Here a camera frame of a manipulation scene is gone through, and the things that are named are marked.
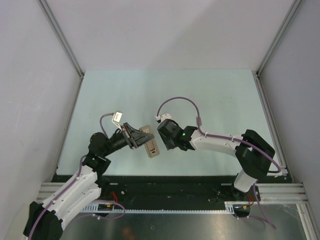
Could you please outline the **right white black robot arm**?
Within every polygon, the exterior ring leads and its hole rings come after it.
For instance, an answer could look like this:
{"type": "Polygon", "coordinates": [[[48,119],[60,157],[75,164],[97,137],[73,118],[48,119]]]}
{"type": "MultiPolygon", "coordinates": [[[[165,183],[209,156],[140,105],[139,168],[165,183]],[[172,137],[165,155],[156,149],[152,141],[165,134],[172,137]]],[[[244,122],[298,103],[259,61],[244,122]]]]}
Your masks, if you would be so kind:
{"type": "Polygon", "coordinates": [[[275,150],[257,132],[248,129],[241,135],[211,136],[199,127],[181,128],[174,120],[165,119],[157,131],[167,150],[208,150],[235,157],[241,170],[230,187],[231,196],[242,201],[252,186],[270,172],[275,150]]]}

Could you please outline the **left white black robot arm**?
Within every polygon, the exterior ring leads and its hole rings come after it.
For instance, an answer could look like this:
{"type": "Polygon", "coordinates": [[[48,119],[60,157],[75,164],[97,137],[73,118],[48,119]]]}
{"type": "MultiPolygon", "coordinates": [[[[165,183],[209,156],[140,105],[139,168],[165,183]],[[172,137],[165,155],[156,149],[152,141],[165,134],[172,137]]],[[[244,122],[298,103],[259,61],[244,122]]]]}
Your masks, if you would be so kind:
{"type": "Polygon", "coordinates": [[[23,236],[29,240],[59,240],[83,208],[94,200],[105,200],[110,196],[111,188],[102,179],[111,164],[107,157],[126,146],[137,149],[154,137],[152,133],[139,131],[128,123],[124,123],[111,137],[102,132],[94,133],[88,153],[80,159],[76,173],[50,197],[29,205],[23,236]]]}

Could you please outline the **white remote control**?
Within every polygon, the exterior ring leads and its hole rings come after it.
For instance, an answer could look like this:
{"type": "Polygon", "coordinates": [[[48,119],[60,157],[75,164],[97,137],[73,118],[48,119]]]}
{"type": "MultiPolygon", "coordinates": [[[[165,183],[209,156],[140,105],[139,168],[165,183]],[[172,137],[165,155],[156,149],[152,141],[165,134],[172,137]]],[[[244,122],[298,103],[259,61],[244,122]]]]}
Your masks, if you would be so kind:
{"type": "MultiPolygon", "coordinates": [[[[145,125],[139,129],[140,132],[154,135],[154,131],[150,125],[145,125]]],[[[145,150],[149,158],[154,158],[160,154],[160,150],[155,138],[144,144],[145,150]]]]}

